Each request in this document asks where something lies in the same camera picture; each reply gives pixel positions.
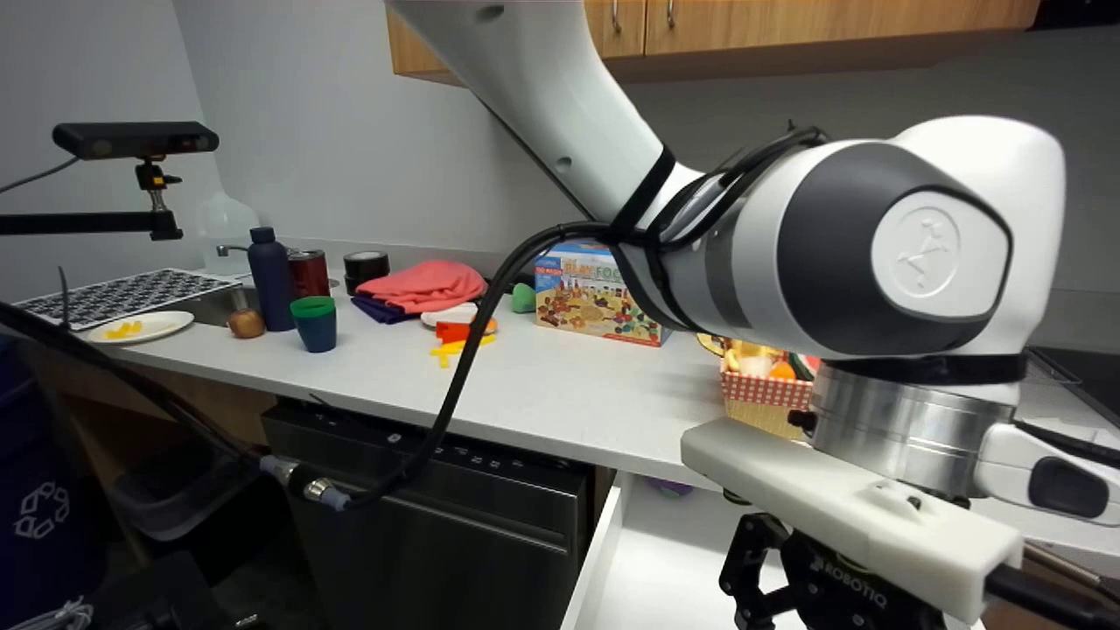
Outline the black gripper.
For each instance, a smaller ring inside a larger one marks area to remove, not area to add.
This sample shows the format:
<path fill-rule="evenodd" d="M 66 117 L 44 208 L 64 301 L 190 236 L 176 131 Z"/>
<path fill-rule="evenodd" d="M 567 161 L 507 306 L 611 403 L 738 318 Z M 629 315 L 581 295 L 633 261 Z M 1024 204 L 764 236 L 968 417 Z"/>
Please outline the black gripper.
<path fill-rule="evenodd" d="M 742 515 L 717 572 L 738 630 L 777 630 L 796 613 L 805 630 L 947 630 L 945 614 L 775 515 Z"/>

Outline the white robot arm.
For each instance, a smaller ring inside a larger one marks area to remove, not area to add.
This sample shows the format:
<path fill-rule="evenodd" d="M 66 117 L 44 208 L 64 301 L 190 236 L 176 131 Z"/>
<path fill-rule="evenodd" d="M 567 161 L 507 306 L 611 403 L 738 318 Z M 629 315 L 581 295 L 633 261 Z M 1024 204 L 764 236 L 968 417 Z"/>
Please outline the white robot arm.
<path fill-rule="evenodd" d="M 945 630 L 994 599 L 1071 614 L 968 508 L 1056 266 L 1067 164 L 1048 130 L 797 127 L 699 170 L 629 105 L 579 0 L 384 2 L 581 205 L 645 310 L 827 360 L 810 444 L 684 438 L 689 469 L 754 504 L 720 568 L 738 627 Z"/>

